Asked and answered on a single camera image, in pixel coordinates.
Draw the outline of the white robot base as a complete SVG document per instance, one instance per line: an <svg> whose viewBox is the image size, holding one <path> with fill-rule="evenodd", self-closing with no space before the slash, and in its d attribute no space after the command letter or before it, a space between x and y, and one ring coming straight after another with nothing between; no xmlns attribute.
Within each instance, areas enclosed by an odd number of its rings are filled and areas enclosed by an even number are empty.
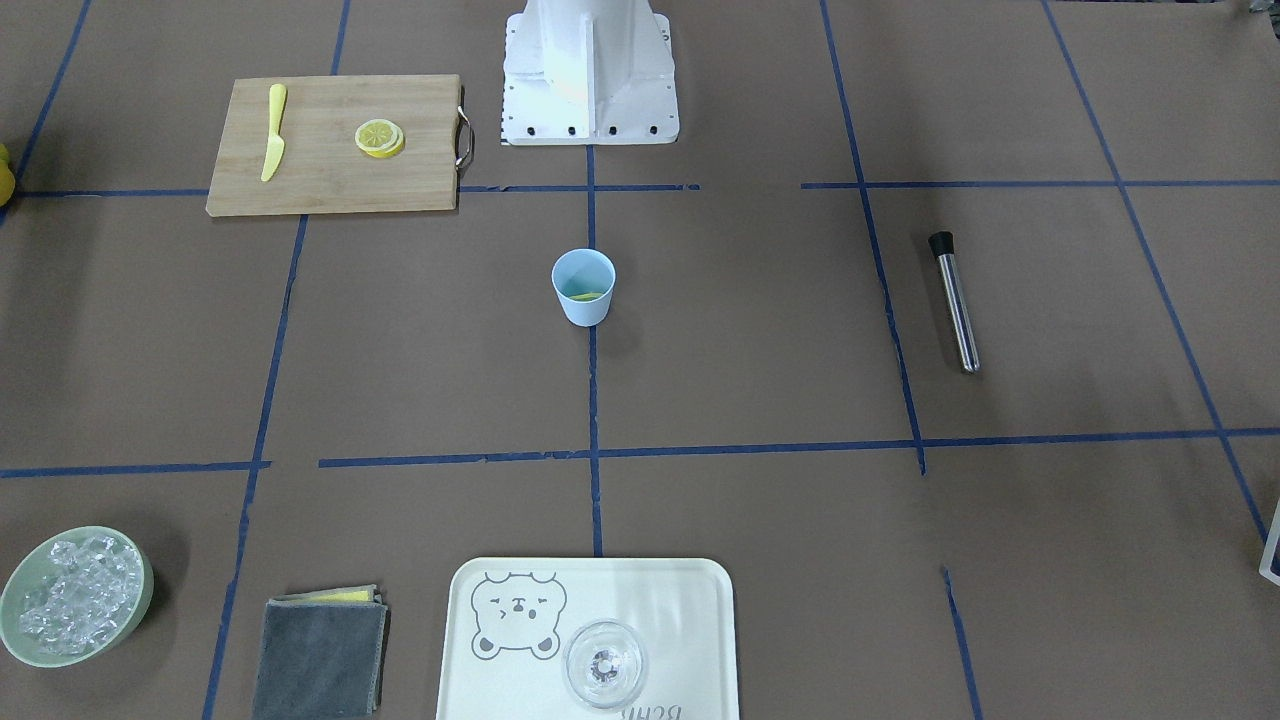
<svg viewBox="0 0 1280 720"><path fill-rule="evenodd" d="M502 143L678 140L671 24L650 3L529 1L504 41Z"/></svg>

